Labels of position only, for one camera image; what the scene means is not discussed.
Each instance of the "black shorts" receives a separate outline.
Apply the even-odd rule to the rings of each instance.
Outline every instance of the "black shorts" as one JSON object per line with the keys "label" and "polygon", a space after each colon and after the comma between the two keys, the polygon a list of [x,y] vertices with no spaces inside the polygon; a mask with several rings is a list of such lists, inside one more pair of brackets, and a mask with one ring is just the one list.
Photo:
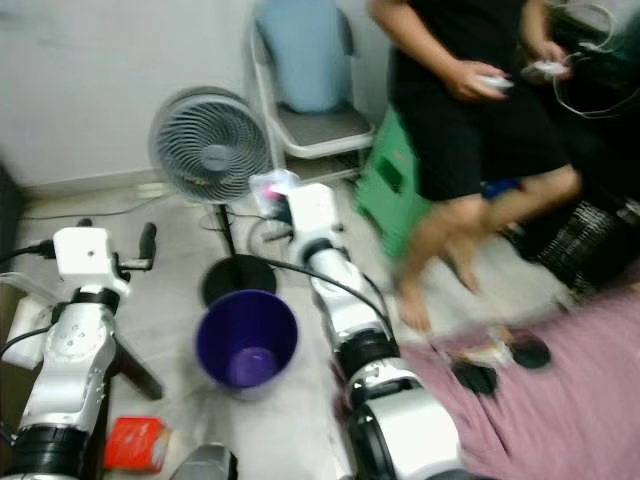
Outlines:
{"label": "black shorts", "polygon": [[392,103],[413,144],[418,193],[439,202],[481,193],[483,181],[524,178],[566,166],[558,133],[534,92],[507,100],[456,101],[435,82],[399,82]]}

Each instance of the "remote control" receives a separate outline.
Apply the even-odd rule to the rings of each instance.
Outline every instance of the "remote control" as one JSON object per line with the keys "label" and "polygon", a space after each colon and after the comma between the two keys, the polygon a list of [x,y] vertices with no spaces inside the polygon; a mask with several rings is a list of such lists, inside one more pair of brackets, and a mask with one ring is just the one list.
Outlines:
{"label": "remote control", "polygon": [[500,90],[504,92],[505,90],[513,87],[513,82],[510,82],[504,77],[496,75],[495,77],[491,77],[488,75],[478,75],[478,80],[482,82],[482,84],[486,87],[493,88],[495,90]]}
{"label": "remote control", "polygon": [[539,62],[532,63],[528,67],[524,68],[522,70],[522,76],[525,78],[539,76],[553,78],[559,75],[564,75],[568,71],[569,69],[561,63],[541,60]]}

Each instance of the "purple bucket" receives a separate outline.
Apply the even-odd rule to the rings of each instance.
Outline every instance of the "purple bucket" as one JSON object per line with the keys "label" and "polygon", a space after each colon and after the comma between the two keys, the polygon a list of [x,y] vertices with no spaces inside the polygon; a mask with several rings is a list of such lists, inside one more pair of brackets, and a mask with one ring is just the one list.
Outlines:
{"label": "purple bucket", "polygon": [[220,386],[250,398],[291,362],[298,325],[280,298],[241,290],[209,307],[196,338],[202,368]]}

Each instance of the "green stool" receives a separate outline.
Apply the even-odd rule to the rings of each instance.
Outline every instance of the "green stool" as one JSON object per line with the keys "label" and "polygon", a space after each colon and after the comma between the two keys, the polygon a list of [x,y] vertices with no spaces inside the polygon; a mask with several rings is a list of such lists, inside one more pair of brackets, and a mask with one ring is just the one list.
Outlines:
{"label": "green stool", "polygon": [[417,159],[398,115],[389,110],[356,188],[355,209],[381,230],[385,255],[398,258],[430,203],[416,193]]}

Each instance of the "pink fabric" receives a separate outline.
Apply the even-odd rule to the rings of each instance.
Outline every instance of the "pink fabric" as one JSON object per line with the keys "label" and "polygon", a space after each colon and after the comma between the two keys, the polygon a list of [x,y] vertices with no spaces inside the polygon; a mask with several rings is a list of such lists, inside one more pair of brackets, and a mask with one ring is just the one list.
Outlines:
{"label": "pink fabric", "polygon": [[552,364],[498,369],[495,398],[464,389],[429,347],[402,349],[453,416],[469,471],[500,480],[640,479],[640,294],[603,296],[529,331]]}

